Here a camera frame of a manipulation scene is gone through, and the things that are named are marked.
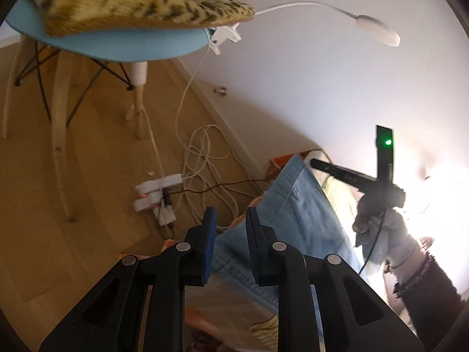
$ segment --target metal rivet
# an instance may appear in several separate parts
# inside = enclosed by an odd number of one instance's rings
[[[187,251],[191,248],[191,245],[189,245],[187,242],[179,242],[176,245],[176,248],[178,251]]]
[[[228,89],[223,86],[213,89],[213,92],[217,93],[221,97],[226,97],[228,95]]]
[[[285,245],[283,242],[274,242],[272,247],[274,250],[284,251],[287,248],[287,245]]]
[[[327,262],[329,262],[331,265],[338,265],[342,262],[342,258],[337,254],[331,254],[329,257],[327,257]]]
[[[125,266],[132,266],[135,262],[137,262],[135,255],[126,255],[124,258],[122,258],[122,263]]]

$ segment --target leopard print cushion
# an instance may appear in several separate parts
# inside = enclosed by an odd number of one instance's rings
[[[114,28],[212,28],[249,21],[233,0],[33,0],[51,36]]]

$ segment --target black fluffy fabric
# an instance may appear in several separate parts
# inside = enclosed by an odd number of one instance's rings
[[[205,332],[192,329],[186,352],[216,352],[221,343]]]
[[[407,285],[397,283],[395,291],[404,301],[425,351],[430,352],[448,333],[464,302],[433,257],[427,258],[428,270],[423,275],[418,271]],[[418,276],[421,276],[418,283],[412,284]]]

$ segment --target wooden floor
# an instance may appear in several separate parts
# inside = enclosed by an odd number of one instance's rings
[[[15,45],[0,50],[0,111],[14,51]],[[91,74],[97,70],[91,62],[88,68]],[[50,97],[53,69],[44,79]],[[184,85],[172,62],[150,64],[145,106],[167,175],[181,172],[183,148],[175,136],[174,116]],[[80,89],[72,88],[70,104]],[[0,308],[32,351],[121,252],[160,252],[163,239],[152,214],[132,209],[133,186],[150,179],[150,171],[158,177],[159,169],[151,141],[138,140],[134,123],[124,120],[131,102],[125,85],[103,72],[71,122],[67,156],[77,220],[67,223],[35,76],[14,89],[10,138],[0,139]],[[200,125],[213,123],[191,90],[180,123],[184,141]],[[214,136],[212,145],[217,155],[227,151],[221,136]],[[248,178],[232,158],[216,164],[223,181]],[[255,194],[252,187],[237,188]],[[193,197],[200,202],[200,196]],[[236,198],[244,210],[250,198]],[[230,211],[211,194],[207,204],[217,208],[220,224],[231,221]],[[184,205],[177,216],[175,235],[183,239],[196,222]]]

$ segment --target black cable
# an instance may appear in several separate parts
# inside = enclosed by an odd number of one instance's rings
[[[40,50],[39,50],[39,53],[41,53],[45,48],[46,48],[47,45],[44,45]],[[20,86],[20,82],[21,82],[21,79],[23,79],[26,75],[23,75],[23,73],[26,71],[26,69],[34,62],[34,60],[36,59],[36,56],[34,55],[31,60],[28,62],[28,64],[23,68],[23,70],[21,70],[21,72],[18,74],[18,76],[16,77],[15,79],[15,86],[16,87],[19,87]],[[34,66],[32,69],[29,70],[28,74],[33,71],[37,66]]]
[[[422,185],[423,185],[430,177],[431,177],[431,176],[425,177],[425,180],[422,181]],[[424,214],[424,213],[427,211],[428,207],[430,206],[430,191],[428,190],[428,188],[427,188],[427,198],[428,198],[427,206],[425,207],[425,209],[423,209],[423,210],[420,212],[420,214]]]
[[[132,89],[134,88],[134,86],[132,85],[132,83],[126,81],[125,79],[123,79],[123,77],[121,77],[119,74],[117,74],[113,69],[110,69],[108,66],[107,66],[107,61],[106,64],[103,64],[101,62],[99,62],[98,60],[95,60],[94,58],[90,58],[90,60],[92,60],[94,63],[96,63],[97,65],[100,65],[103,69],[105,69],[107,72],[110,72],[112,75],[114,75],[119,81],[122,81],[124,82],[127,86],[131,87]]]
[[[374,241],[373,244],[371,245],[370,253],[369,253],[368,256],[366,257],[365,263],[363,263],[363,266],[362,266],[362,268],[360,269],[360,272],[358,273],[358,275],[361,275],[361,274],[362,274],[362,271],[365,269],[366,264],[367,264],[368,261],[370,260],[370,257],[371,257],[371,255],[373,254],[373,251],[375,250],[376,242],[378,241],[379,235],[381,234],[381,230],[383,230],[383,224],[384,224],[384,219],[385,219],[385,217],[386,217],[386,213],[387,213],[387,210],[383,213],[383,217],[381,218],[381,223],[379,223],[378,234],[376,234],[375,241]]]
[[[166,226],[165,226],[165,225],[162,225],[162,226],[161,226],[160,224],[157,224],[156,226],[158,227],[158,233],[159,233],[159,235],[160,235],[161,238],[163,238],[165,241],[167,241],[168,239],[174,239],[174,227],[172,226],[172,224],[168,224],[168,225],[166,225]],[[171,235],[169,236],[169,238],[166,238],[166,236],[165,236],[165,235],[163,234],[163,232],[161,231],[161,228],[164,227],[164,226],[165,226],[168,230],[171,231]]]
[[[127,79],[127,82],[132,84],[132,82],[130,81],[130,78],[128,77],[127,71],[125,71],[124,65],[121,62],[119,62],[119,66],[122,72],[124,73],[125,79]]]
[[[49,105],[47,103],[47,98],[45,96],[44,91],[44,84],[42,83],[42,75],[41,75],[41,63],[39,62],[39,53],[41,52],[38,48],[38,42],[34,41],[35,45],[34,48],[36,49],[36,72],[38,74],[38,83],[39,83],[39,90],[41,91],[42,103],[44,105],[45,113],[47,115],[47,119],[49,123],[51,122],[51,112],[49,110]]]
[[[24,74],[21,75],[21,77],[18,77],[15,82],[15,86],[20,86],[20,82],[23,80],[23,78],[26,78],[27,75],[29,75],[31,72],[36,70],[39,66],[41,66],[43,63],[47,62],[50,60],[52,57],[55,57],[57,54],[60,53],[60,50],[56,50],[54,53],[49,54],[46,58],[41,60],[39,63],[37,63],[35,66],[31,67],[28,71],[26,71]]]
[[[178,194],[178,193],[184,193],[184,192],[191,192],[191,193],[205,193],[205,192],[208,192],[209,190],[212,190],[214,188],[217,188],[219,186],[222,186],[222,185],[236,185],[236,184],[242,184],[243,182],[259,182],[259,181],[269,181],[271,180],[271,178],[268,178],[268,179],[261,179],[261,180],[244,180],[244,181],[238,181],[238,182],[222,182],[220,184],[217,184],[217,185],[214,185],[212,187],[209,187],[207,188],[206,190],[190,190],[190,189],[184,189],[184,190],[179,190],[177,192],[172,192],[170,193],[170,195],[172,194]]]
[[[69,126],[70,122],[72,121],[75,113],[77,112],[78,110],[78,107],[80,107],[80,104],[81,102],[83,101],[83,99],[85,98],[85,95],[86,93],[91,89],[93,83],[95,83],[96,79],[98,79],[99,75],[101,74],[101,72],[104,70],[104,68],[100,68],[98,70],[98,72],[96,72],[96,74],[93,76],[93,78],[91,79],[90,83],[88,83],[88,85],[85,87],[85,90],[81,93],[80,97],[78,98],[77,100],[77,103],[75,104],[75,107],[73,108],[71,114],[69,115],[69,118],[67,119],[67,124],[66,124],[66,127]]]

